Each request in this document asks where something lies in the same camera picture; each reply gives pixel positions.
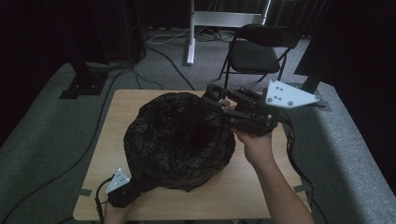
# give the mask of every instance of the chair seat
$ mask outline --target chair seat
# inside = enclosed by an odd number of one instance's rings
[[[235,41],[230,52],[229,63],[235,71],[257,73],[276,73],[280,69],[273,48],[267,48],[249,41]]]

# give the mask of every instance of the gray floor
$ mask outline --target gray floor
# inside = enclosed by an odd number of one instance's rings
[[[168,55],[196,90],[205,90],[211,83],[222,85],[224,78],[220,81],[216,78],[228,44],[221,41],[197,42],[194,65],[187,66],[186,41],[186,38],[178,38],[150,46]],[[308,44],[308,39],[302,39],[290,53],[282,81],[305,81],[306,77],[296,76],[293,72]],[[160,83],[165,90],[191,90],[172,64],[150,49],[147,57],[134,69],[141,77]],[[141,78],[138,84],[134,73],[118,69],[110,73],[100,96],[60,100],[61,92],[68,88],[74,75],[70,64],[60,68],[3,144],[0,150],[0,220],[16,205],[7,223],[59,223],[73,216],[78,193],[114,91],[139,89],[139,84],[145,90],[161,89],[158,84]],[[256,76],[232,76],[229,88],[243,86],[261,91],[273,77],[268,76],[257,83],[259,77]],[[295,158],[315,185],[316,201],[330,223],[396,223],[395,197],[336,90],[321,83],[318,92],[328,102],[329,110],[305,106],[289,112],[297,132]],[[27,195],[30,196],[23,203],[17,204]],[[313,206],[312,210],[316,222],[324,223],[318,208]],[[68,220],[65,223],[77,222]],[[197,223],[233,221],[207,220]]]

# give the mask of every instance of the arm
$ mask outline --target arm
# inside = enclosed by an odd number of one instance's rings
[[[107,202],[105,205],[105,224],[124,224],[133,203],[124,208],[118,208]]]
[[[233,130],[245,144],[245,156],[262,185],[262,192],[275,223],[314,223],[303,201],[289,186],[276,164],[272,135],[257,137]]]

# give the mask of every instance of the white bracket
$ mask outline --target white bracket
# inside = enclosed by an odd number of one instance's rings
[[[126,184],[129,183],[131,179],[126,176],[126,174],[119,168],[119,170],[114,174],[113,178],[111,179],[110,184],[106,189],[106,193],[109,193],[115,189],[118,189]]]
[[[277,80],[271,80],[265,103],[268,105],[294,108],[301,105],[310,105],[320,100],[320,96],[302,91]]]

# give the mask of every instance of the wooden table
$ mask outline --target wooden table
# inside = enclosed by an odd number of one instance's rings
[[[118,90],[115,92],[92,161],[74,210],[76,220],[99,220],[95,192],[118,168],[131,176],[123,149],[123,137],[139,108],[169,91]],[[201,96],[203,91],[189,91]],[[243,144],[236,140],[235,153],[227,165],[201,187],[190,192],[158,187],[136,199],[130,220],[198,220],[270,217],[259,180],[245,159]],[[276,162],[292,187],[302,184],[286,153],[286,137],[279,125],[273,132]],[[107,199],[107,185],[100,200]],[[303,192],[298,193],[308,206]]]

